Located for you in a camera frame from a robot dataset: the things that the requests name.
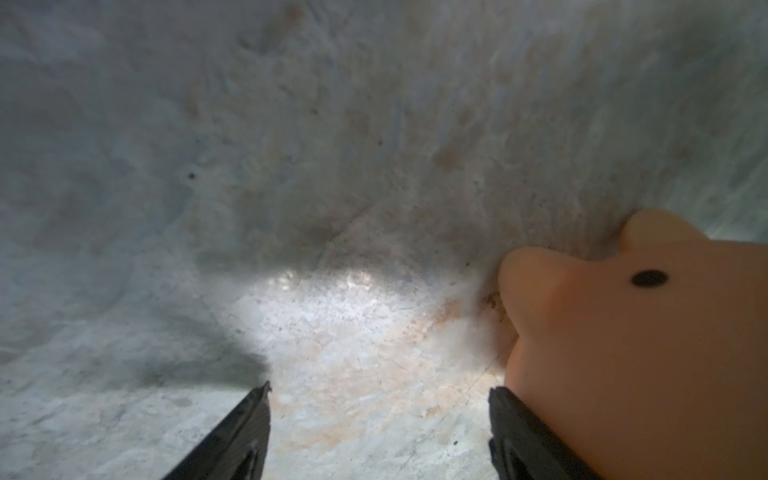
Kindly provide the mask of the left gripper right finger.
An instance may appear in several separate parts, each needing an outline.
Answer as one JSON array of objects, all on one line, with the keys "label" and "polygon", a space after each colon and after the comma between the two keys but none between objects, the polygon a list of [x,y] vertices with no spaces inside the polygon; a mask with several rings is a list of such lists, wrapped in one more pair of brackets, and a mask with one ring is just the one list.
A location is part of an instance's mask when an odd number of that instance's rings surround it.
[{"label": "left gripper right finger", "polygon": [[501,480],[578,480],[599,475],[511,390],[489,392],[491,462]]}]

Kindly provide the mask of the peach piggy bank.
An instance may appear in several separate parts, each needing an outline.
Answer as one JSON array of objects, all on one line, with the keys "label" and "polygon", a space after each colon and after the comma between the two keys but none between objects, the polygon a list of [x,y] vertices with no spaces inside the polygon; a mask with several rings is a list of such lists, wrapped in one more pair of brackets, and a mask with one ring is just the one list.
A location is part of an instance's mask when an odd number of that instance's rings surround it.
[{"label": "peach piggy bank", "polygon": [[502,387],[597,479],[767,475],[767,248],[713,240],[664,210],[617,255],[508,253],[517,332]]}]

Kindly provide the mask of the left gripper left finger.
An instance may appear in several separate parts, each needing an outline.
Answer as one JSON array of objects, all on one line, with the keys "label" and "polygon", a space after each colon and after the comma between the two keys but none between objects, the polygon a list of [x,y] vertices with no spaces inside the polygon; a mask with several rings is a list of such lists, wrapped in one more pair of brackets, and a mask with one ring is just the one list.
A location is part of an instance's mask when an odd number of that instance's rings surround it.
[{"label": "left gripper left finger", "polygon": [[244,399],[165,477],[164,480],[259,480],[271,430],[271,385]]}]

